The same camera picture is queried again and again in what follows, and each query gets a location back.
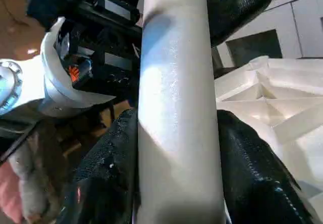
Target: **orange label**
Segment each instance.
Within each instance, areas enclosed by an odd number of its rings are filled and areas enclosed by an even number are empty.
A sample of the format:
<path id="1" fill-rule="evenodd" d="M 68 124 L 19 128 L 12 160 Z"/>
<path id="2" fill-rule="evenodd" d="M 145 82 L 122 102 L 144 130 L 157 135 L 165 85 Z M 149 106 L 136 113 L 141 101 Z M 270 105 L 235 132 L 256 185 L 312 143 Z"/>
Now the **orange label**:
<path id="1" fill-rule="evenodd" d="M 75 82 L 76 80 L 79 79 L 80 71 L 79 71 L 79 69 L 77 67 L 69 66 L 69 73 L 70 73 L 72 82 Z"/>

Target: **white metal pole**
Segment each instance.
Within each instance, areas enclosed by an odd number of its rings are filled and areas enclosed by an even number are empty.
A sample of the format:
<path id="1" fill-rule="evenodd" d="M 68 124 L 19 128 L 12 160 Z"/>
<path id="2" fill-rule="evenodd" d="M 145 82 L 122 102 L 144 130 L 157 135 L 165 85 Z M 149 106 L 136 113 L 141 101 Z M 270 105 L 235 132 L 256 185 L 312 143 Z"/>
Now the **white metal pole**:
<path id="1" fill-rule="evenodd" d="M 206 0 L 144 0 L 138 224 L 223 223 Z"/>

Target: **pink object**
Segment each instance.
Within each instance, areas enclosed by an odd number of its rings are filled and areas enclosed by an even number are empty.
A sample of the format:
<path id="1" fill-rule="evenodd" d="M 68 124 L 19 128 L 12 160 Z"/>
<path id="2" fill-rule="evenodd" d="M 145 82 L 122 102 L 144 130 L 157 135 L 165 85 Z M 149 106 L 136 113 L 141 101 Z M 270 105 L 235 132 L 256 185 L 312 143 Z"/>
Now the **pink object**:
<path id="1" fill-rule="evenodd" d="M 19 178 L 8 161 L 0 166 L 0 207 L 14 223 L 19 224 L 23 216 L 18 182 Z"/>

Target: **white lattice structure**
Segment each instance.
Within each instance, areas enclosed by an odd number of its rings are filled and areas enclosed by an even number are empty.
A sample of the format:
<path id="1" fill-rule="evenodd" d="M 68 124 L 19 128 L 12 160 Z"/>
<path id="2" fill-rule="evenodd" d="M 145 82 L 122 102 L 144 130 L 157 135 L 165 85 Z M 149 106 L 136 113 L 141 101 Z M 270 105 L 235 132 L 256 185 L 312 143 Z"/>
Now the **white lattice structure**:
<path id="1" fill-rule="evenodd" d="M 323 60 L 260 57 L 214 83 L 217 109 L 257 131 L 323 220 Z"/>

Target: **white cabinet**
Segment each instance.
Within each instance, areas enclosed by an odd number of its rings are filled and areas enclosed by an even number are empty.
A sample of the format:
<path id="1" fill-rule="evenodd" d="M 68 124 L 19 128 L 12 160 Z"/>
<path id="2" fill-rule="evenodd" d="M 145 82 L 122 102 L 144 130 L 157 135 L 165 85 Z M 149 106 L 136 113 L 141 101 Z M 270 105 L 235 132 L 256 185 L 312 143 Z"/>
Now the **white cabinet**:
<path id="1" fill-rule="evenodd" d="M 291 4 L 265 11 L 218 46 L 224 67 L 242 66 L 261 55 L 302 57 Z"/>
<path id="2" fill-rule="evenodd" d="M 292 2 L 304 57 L 323 57 L 323 0 Z"/>

